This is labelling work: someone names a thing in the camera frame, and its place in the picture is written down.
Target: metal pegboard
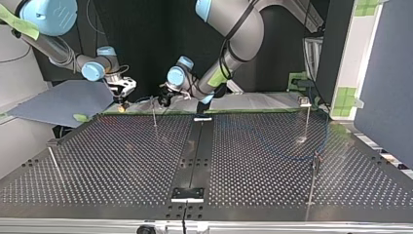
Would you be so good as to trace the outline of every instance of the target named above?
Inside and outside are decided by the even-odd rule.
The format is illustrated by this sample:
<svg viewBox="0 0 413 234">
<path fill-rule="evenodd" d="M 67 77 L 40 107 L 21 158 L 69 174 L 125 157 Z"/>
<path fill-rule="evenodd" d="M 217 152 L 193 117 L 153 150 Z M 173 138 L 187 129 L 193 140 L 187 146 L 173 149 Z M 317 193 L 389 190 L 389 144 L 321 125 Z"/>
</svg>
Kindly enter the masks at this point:
<svg viewBox="0 0 413 234">
<path fill-rule="evenodd" d="M 209 140 L 206 220 L 413 221 L 413 181 L 324 114 L 215 115 Z"/>
<path fill-rule="evenodd" d="M 59 168 L 46 151 L 2 179 L 0 216 L 413 222 L 413 181 L 325 114 L 306 129 L 306 114 L 99 117 L 54 148 Z M 172 204 L 174 187 L 205 201 Z"/>
<path fill-rule="evenodd" d="M 38 163 L 21 169 L 12 180 L 6 178 L 7 184 L 0 183 L 0 208 L 164 219 L 190 130 L 190 116 L 160 116 L 157 127 L 152 116 L 100 116 L 53 149 L 58 168 L 45 152 L 35 159 Z"/>
</svg>

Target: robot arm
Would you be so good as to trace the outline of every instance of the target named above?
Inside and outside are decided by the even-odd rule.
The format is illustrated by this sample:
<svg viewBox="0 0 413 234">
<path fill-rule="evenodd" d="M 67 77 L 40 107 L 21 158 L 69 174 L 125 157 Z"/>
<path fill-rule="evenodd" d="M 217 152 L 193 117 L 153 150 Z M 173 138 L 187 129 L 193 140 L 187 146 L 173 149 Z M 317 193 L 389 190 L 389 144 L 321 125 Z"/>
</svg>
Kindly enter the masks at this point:
<svg viewBox="0 0 413 234">
<path fill-rule="evenodd" d="M 181 57 L 168 74 L 166 86 L 170 91 L 209 103 L 214 90 L 241 64 L 257 55 L 264 38 L 264 22 L 255 3 L 255 0 L 198 0 L 197 14 L 225 36 L 227 48 L 201 79 L 191 72 L 194 63 Z"/>
<path fill-rule="evenodd" d="M 76 21 L 76 0 L 22 0 L 4 3 L 0 0 L 0 3 L 18 18 L 36 24 L 40 31 L 36 40 L 14 30 L 15 36 L 49 57 L 50 62 L 56 66 L 81 72 L 90 81 L 104 78 L 115 102 L 122 105 L 126 103 L 136 82 L 122 76 L 128 67 L 119 65 L 112 47 L 99 48 L 97 57 L 90 58 L 76 54 L 58 37 L 68 32 Z"/>
</svg>

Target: black object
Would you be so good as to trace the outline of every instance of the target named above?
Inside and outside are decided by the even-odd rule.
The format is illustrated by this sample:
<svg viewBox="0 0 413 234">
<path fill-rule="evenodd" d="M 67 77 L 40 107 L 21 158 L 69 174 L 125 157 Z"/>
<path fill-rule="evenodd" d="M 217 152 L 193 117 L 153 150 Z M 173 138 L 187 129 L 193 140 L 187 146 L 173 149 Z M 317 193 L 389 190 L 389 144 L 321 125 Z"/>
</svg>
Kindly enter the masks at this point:
<svg viewBox="0 0 413 234">
<path fill-rule="evenodd" d="M 173 199 L 204 199 L 203 188 L 174 188 Z"/>
<path fill-rule="evenodd" d="M 354 4 L 355 0 L 330 1 L 316 81 L 319 95 L 327 103 L 333 100 Z"/>
<path fill-rule="evenodd" d="M 204 112 L 206 110 L 209 110 L 209 108 L 210 108 L 210 103 L 203 104 L 202 102 L 199 101 L 197 105 L 197 114 L 204 114 Z"/>
<path fill-rule="evenodd" d="M 168 87 L 163 87 L 159 94 L 158 103 L 163 107 L 169 107 L 173 96 L 175 96 L 174 92 L 171 92 Z"/>
<path fill-rule="evenodd" d="M 155 227 L 142 225 L 137 228 L 136 234 L 156 234 Z"/>
</svg>

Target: metal rod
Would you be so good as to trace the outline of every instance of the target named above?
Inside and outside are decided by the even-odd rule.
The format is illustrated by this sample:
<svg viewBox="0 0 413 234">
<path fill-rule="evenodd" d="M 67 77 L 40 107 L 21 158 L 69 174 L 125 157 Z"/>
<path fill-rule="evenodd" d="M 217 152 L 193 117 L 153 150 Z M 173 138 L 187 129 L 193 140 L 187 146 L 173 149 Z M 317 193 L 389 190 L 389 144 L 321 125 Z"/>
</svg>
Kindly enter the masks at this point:
<svg viewBox="0 0 413 234">
<path fill-rule="evenodd" d="M 48 149 L 49 149 L 49 152 L 51 153 L 51 156 L 52 156 L 52 159 L 53 159 L 53 162 L 54 162 L 55 166 L 58 168 L 58 163 L 57 163 L 57 160 L 56 160 L 56 157 L 55 157 L 55 153 L 53 152 L 51 147 L 49 147 Z"/>
<path fill-rule="evenodd" d="M 154 103 L 154 98 L 151 97 L 151 103 L 152 103 L 152 116 L 154 118 L 154 127 L 158 127 L 156 123 L 156 114 L 155 114 L 155 103 Z"/>
</svg>

